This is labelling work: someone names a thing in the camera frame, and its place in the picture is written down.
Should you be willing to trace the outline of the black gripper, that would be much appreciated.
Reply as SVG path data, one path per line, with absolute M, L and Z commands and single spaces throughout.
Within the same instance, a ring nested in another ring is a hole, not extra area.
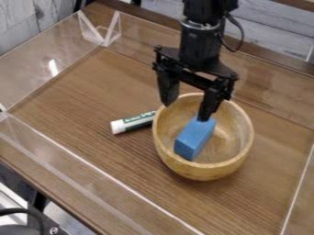
M 181 35 L 177 48 L 155 46 L 156 83 L 160 102 L 168 106 L 179 96 L 179 84 L 204 91 L 197 120 L 204 122 L 216 112 L 223 100 L 231 99 L 236 72 L 219 60 L 220 47 L 231 48 L 224 39 L 225 17 L 212 23 L 191 19 L 180 21 Z

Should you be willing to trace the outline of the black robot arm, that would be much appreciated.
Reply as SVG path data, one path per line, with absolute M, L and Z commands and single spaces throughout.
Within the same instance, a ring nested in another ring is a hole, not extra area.
M 220 103 L 231 99 L 236 72 L 219 60 L 220 47 L 231 52 L 224 40 L 225 20 L 243 31 L 231 16 L 238 0 L 183 0 L 184 18 L 177 48 L 155 46 L 156 84 L 160 102 L 169 106 L 179 96 L 179 84 L 185 83 L 203 90 L 197 120 L 207 121 Z

